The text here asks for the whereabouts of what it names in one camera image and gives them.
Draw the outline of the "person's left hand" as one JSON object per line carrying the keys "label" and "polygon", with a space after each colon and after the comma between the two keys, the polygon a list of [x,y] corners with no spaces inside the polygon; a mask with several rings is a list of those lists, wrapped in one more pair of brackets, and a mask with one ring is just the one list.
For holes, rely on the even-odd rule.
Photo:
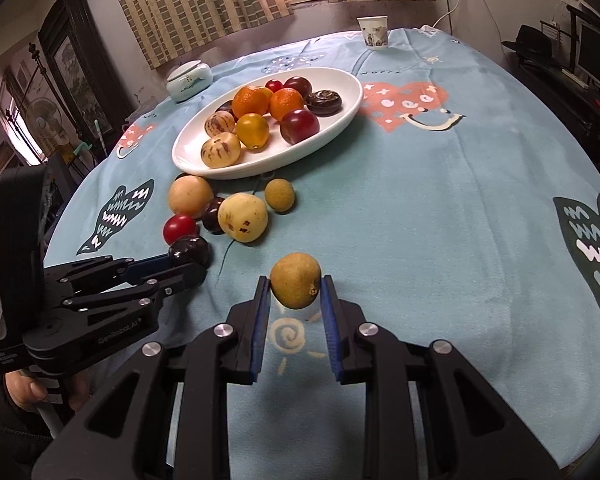
{"label": "person's left hand", "polygon": [[[36,404],[43,402],[47,396],[47,390],[42,382],[34,377],[27,376],[14,370],[4,376],[4,382],[14,403],[24,410],[31,411]],[[69,406],[77,412],[90,397],[90,385],[85,374],[73,377],[72,393],[69,398]]]}

